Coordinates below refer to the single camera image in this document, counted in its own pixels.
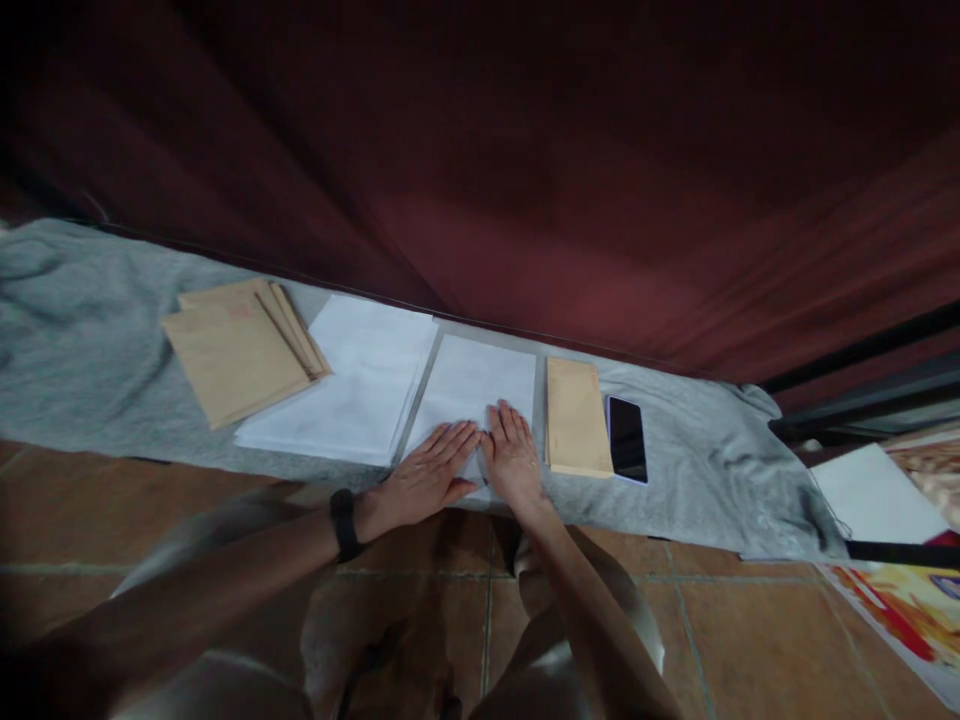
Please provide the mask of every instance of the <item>tile grout line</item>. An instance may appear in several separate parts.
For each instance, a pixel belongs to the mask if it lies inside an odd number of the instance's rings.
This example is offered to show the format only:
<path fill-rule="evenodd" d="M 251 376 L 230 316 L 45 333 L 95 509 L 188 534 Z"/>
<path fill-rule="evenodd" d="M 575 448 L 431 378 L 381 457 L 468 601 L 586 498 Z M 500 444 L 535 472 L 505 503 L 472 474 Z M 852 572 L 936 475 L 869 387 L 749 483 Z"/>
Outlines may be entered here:
<path fill-rule="evenodd" d="M 887 701 L 883 699 L 883 694 L 880 692 L 880 686 L 877 684 L 877 679 L 873 676 L 870 666 L 867 665 L 867 661 L 863 657 L 863 653 L 861 653 L 860 648 L 857 647 L 857 643 L 853 639 L 853 635 L 850 634 L 847 624 L 843 621 L 843 618 L 840 617 L 840 613 L 837 612 L 837 608 L 834 606 L 834 598 L 828 592 L 826 584 L 820 588 L 820 593 L 823 595 L 824 600 L 826 600 L 827 605 L 830 607 L 830 612 L 833 614 L 837 624 L 840 625 L 840 629 L 843 630 L 843 634 L 847 638 L 847 644 L 850 646 L 850 651 L 853 653 L 853 657 L 857 661 L 859 670 L 861 674 L 865 676 L 867 684 L 870 686 L 870 690 L 873 692 L 873 695 L 876 697 L 880 708 L 883 710 L 883 714 L 887 716 L 887 720 L 896 720 L 896 716 L 894 716 L 894 714 L 890 712 L 890 708 L 887 707 Z"/>
<path fill-rule="evenodd" d="M 670 572 L 676 572 L 673 564 L 673 553 L 668 546 L 664 546 L 667 552 L 667 560 L 670 563 Z M 713 699 L 710 697 L 710 689 L 707 686 L 707 674 L 703 669 L 703 660 L 700 658 L 700 651 L 697 649 L 697 641 L 693 637 L 693 625 L 690 623 L 690 617 L 687 615 L 687 604 L 683 599 L 683 592 L 680 590 L 680 583 L 673 581 L 673 592 L 677 596 L 677 604 L 680 608 L 680 617 L 683 619 L 683 629 L 687 634 L 687 642 L 690 644 L 690 651 L 693 654 L 694 662 L 697 664 L 697 674 L 700 676 L 700 691 L 703 693 L 703 702 L 707 707 L 707 714 L 711 720 L 717 720 L 717 710 L 713 706 Z"/>
<path fill-rule="evenodd" d="M 383 580 L 386 578 L 419 578 L 437 577 L 445 580 L 486 580 L 487 573 L 471 572 L 469 570 L 366 570 L 364 568 L 337 568 L 337 577 L 367 578 Z"/>
<path fill-rule="evenodd" d="M 339 567 L 337 575 L 344 577 L 418 577 L 432 575 L 451 580 L 513 580 L 509 573 L 493 572 L 491 550 L 487 561 L 490 570 L 476 572 L 471 570 L 367 570 L 365 568 Z M 113 565 L 98 563 L 66 562 L 66 563 L 0 563 L 0 575 L 116 575 L 127 574 L 134 565 Z M 702 584 L 756 584 L 756 585 L 824 585 L 822 578 L 801 577 L 741 577 L 712 576 L 712 575 L 631 575 L 637 583 L 702 583 Z"/>
<path fill-rule="evenodd" d="M 0 575 L 127 575 L 133 565 L 96 565 L 88 563 L 0 564 Z"/>
<path fill-rule="evenodd" d="M 802 577 L 762 577 L 742 575 L 631 575 L 634 582 L 642 583 L 701 583 L 706 585 L 822 585 L 817 578 Z"/>
<path fill-rule="evenodd" d="M 31 448 L 30 445 L 24 445 L 22 448 L 20 448 L 13 454 L 12 458 L 7 460 L 3 465 L 0 465 L 0 477 L 2 477 L 3 474 L 7 471 L 7 468 L 9 468 L 11 465 L 16 463 L 17 460 L 19 460 L 21 457 L 23 457 L 28 452 L 30 452 L 30 448 Z"/>
<path fill-rule="evenodd" d="M 493 544 L 496 542 L 496 536 L 493 532 L 493 523 L 488 522 L 487 527 L 489 528 L 487 532 L 487 537 L 489 539 L 489 545 L 487 546 L 487 610 L 484 613 L 483 617 L 483 654 L 481 655 L 480 660 L 480 697 L 484 698 L 487 695 L 487 683 L 490 682 L 490 678 L 487 673 L 487 665 L 490 660 L 490 632 L 491 632 L 491 616 L 493 615 Z"/>

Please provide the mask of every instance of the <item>white paper sheet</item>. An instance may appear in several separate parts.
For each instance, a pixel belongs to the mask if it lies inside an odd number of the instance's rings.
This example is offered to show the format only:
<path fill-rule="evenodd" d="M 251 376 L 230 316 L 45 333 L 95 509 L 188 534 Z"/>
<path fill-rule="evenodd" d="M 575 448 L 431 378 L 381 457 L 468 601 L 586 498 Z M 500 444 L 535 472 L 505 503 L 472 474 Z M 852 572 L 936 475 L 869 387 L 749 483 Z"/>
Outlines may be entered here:
<path fill-rule="evenodd" d="M 920 544 L 947 521 L 879 445 L 867 445 L 811 470 L 848 540 Z"/>
<path fill-rule="evenodd" d="M 249 418 L 235 444 L 389 465 L 437 330 L 424 313 L 333 296 L 310 325 L 333 374 Z"/>
<path fill-rule="evenodd" d="M 536 355 L 474 340 L 444 337 L 413 421 L 404 457 L 440 423 L 474 420 L 479 428 L 489 430 L 487 406 L 498 400 L 506 400 L 532 422 L 536 374 Z M 479 455 L 478 449 L 470 456 L 460 477 L 485 482 Z M 474 496 L 497 499 L 488 487 L 482 487 L 471 497 Z"/>

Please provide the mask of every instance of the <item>forearm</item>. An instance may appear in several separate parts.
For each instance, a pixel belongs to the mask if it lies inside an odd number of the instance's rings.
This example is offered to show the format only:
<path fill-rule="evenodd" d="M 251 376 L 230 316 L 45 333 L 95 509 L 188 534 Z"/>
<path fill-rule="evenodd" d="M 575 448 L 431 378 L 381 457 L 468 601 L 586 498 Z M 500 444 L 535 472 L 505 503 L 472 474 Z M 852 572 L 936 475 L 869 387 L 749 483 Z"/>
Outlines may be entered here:
<path fill-rule="evenodd" d="M 358 499 L 358 539 L 389 527 L 371 493 Z M 66 658 L 102 702 L 150 689 L 186 667 L 218 636 L 278 592 L 333 562 L 329 507 L 189 561 L 98 606 L 28 650 L 57 682 Z"/>
<path fill-rule="evenodd" d="M 680 717 L 630 619 L 550 501 L 544 496 L 516 515 L 554 592 L 588 694 L 606 717 Z"/>

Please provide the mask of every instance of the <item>wrist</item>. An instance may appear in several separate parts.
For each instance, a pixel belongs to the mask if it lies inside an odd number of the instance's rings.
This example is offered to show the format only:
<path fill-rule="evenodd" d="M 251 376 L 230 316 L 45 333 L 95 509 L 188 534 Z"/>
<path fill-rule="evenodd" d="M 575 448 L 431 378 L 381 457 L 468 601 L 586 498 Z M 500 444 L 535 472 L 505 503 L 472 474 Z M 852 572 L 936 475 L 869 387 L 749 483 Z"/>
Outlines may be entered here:
<path fill-rule="evenodd" d="M 353 503 L 353 526 L 357 540 L 364 545 L 373 542 L 384 533 L 399 525 L 392 517 L 389 505 L 384 502 L 381 487 L 366 490 L 356 496 Z"/>
<path fill-rule="evenodd" d="M 511 503 L 510 509 L 513 511 L 517 522 L 528 531 L 542 525 L 545 521 L 557 514 L 556 508 L 554 508 L 553 503 L 543 491 L 542 487 L 539 488 L 535 495 Z"/>

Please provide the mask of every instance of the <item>hand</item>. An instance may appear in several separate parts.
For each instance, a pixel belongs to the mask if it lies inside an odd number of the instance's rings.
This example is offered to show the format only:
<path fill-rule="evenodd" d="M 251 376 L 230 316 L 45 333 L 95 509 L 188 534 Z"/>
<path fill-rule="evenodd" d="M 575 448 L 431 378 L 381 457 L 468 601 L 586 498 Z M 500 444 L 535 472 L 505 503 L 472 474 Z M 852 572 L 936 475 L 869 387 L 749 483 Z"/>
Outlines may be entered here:
<path fill-rule="evenodd" d="M 415 525 L 476 490 L 456 475 L 482 435 L 473 422 L 437 427 L 390 477 L 359 498 L 357 539 L 369 542 L 398 525 Z"/>
<path fill-rule="evenodd" d="M 480 447 L 487 464 L 490 484 L 518 516 L 546 499 L 540 484 L 540 459 L 533 444 L 530 425 L 500 401 L 500 409 L 487 408 L 490 434 L 483 433 Z"/>

